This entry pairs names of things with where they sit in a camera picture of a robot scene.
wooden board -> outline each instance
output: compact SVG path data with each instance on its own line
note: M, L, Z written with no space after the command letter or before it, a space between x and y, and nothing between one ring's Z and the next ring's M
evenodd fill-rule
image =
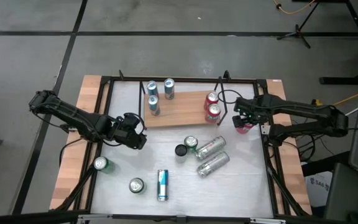
M167 100L164 93L159 94L160 114L151 114L149 95L145 95L145 125L148 128L181 126L191 124L210 124L205 121L204 102L210 91L189 91L175 93L172 100Z
M96 98L99 90L101 76L99 75L85 75L83 84L81 86L80 95L77 101L77 107L92 112L96 104ZM267 80L267 86L270 94L277 95L282 99L285 99L283 83L281 80ZM274 123L282 124L285 126L291 125L291 118L287 114L276 114L273 116ZM68 141L75 140L78 136L77 133L70 133ZM295 139L287 138L286 141L296 144ZM78 183L78 179L81 172L81 166L83 157L85 154L86 143L79 141L71 146L68 146L63 155L62 165L59 170L58 178L55 185L55 191L53 193L50 208L58 207L73 190ZM301 205L301 207L311 214L311 208L309 203L308 194L306 191L306 184L303 178L302 168L298 157L298 151L291 145L283 144L279 147L280 156L282 160L283 173L285 178L285 184L295 200ZM87 190L83 192L80 208L84 208L84 201L86 200ZM277 205L280 214L283 214L283 203L279 189L275 188L277 196Z

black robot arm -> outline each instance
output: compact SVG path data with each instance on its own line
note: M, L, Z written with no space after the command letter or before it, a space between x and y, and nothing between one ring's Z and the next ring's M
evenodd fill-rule
M334 106L315 106L286 101L270 94L255 96L252 100L239 97L236 100L234 111L240 113L240 115L233 117L233 123L236 128L243 127L246 124L264 124L271 115L279 113L314 120L309 123L291 126L271 125L268 140L273 146L281 146L282 142L290 136L325 134L331 137L343 137L348 132L348 117Z
M103 139L116 141L132 149L142 149L146 136L137 134L136 126L140 119L136 114L126 113L124 118L88 113L59 99L53 91L38 91L29 103L33 114L52 114L67 124L61 128L68 131L69 127L78 130L80 136L89 142L100 142Z

concrete floor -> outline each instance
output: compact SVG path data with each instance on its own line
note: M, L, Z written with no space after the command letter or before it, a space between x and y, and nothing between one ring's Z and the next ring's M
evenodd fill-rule
M280 1L288 11L303 3ZM358 13L358 1L353 1ZM80 0L0 0L0 30L73 29ZM83 31L244 31L287 32L307 12L285 15L273 1L258 0L89 0ZM322 3L305 32L357 32L343 4ZM0 36L0 215L11 212L20 179L40 121L28 112L35 91L52 89L69 37ZM229 70L233 78L282 79L288 100L318 98L335 103L358 93L358 86L322 86L318 77L352 77L358 73L358 38L309 37L77 37L60 90L75 104L84 75L216 77ZM352 100L344 112L358 105ZM58 152L67 135L49 127L23 212L48 210L58 173ZM351 135L323 138L335 153L349 149ZM303 138L299 144L306 142ZM320 143L314 160L330 156Z

soda can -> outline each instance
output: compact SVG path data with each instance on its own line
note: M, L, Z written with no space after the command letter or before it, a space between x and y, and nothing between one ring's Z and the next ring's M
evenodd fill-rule
M142 179L136 177L129 182L129 190L134 194L141 194L145 192L146 185Z
M229 161L230 157L225 152L221 152L218 155L214 156L212 159L201 164L197 168L197 173L200 175L201 178L204 178L216 171L217 169L221 168L224 164L227 164Z
M159 98L157 83L155 81L149 81L147 83L147 93L149 94L149 96L154 95L157 96L157 98Z
M95 169L104 172L105 174L110 174L114 170L114 163L103 156L97 157L93 162L93 166Z
M171 78L167 78L164 81L165 98L172 100L175 96L175 81Z
M157 200L166 201L168 200L168 170L158 170L157 177Z
M196 151L198 140L194 136L187 136L185 138L185 146L189 152Z
M199 147L196 149L196 157L199 160L203 160L207 158L208 156L214 154L215 152L218 152L220 149L223 149L223 147L226 145L226 140L222 136L214 138L212 141L206 143L204 146Z
M152 113L152 115L157 116L160 114L160 104L158 103L157 96L151 95L149 96L149 108Z
M179 144L175 148L175 159L178 163L184 163L187 158L187 148L185 145Z
M217 104L219 101L218 94L215 91L211 91L206 95L204 102L204 110L207 110L211 104Z
M209 123L216 123L220 117L221 109L217 104L211 104L205 113L205 120Z
M246 125L244 125L244 127L242 128L236 128L237 132L240 134L247 134L249 130L251 130L251 128L254 127L254 125L250 124L250 123L246 123Z

wooden table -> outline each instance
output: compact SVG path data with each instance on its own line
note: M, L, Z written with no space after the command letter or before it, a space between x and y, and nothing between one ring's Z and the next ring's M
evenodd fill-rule
M78 108L90 113L94 112L101 77L102 76L99 75L84 76L80 94L78 96L76 104ZM267 86L270 94L277 95L280 98L285 99L283 83L281 80L267 80ZM103 113L104 106L106 104L107 94L108 88L104 88L99 113ZM291 125L290 116L287 114L276 114L273 116L273 120L275 124L283 124L286 126ZM78 133L70 133L68 135L67 142L72 142L78 138ZM286 141L296 144L294 138L287 138ZM78 141L65 149L62 164L60 166L55 185L55 190L53 192L52 201L50 203L51 209L58 207L78 183L81 174L81 167L83 165L85 148L86 141ZM94 151L96 150L96 144L93 144L92 150L93 151L91 153L88 163L91 163L91 161L93 160ZM288 190L291 192L295 200L301 205L301 207L306 212L311 214L309 198L306 191L306 184L303 178L297 149L289 144L283 144L283 146L279 148L279 151L282 161L285 184ZM84 187L83 195L80 202L80 209L85 208L85 202L89 188L88 184L89 181ZM283 214L281 193L277 186L275 188L275 193L277 197L278 211L280 214Z

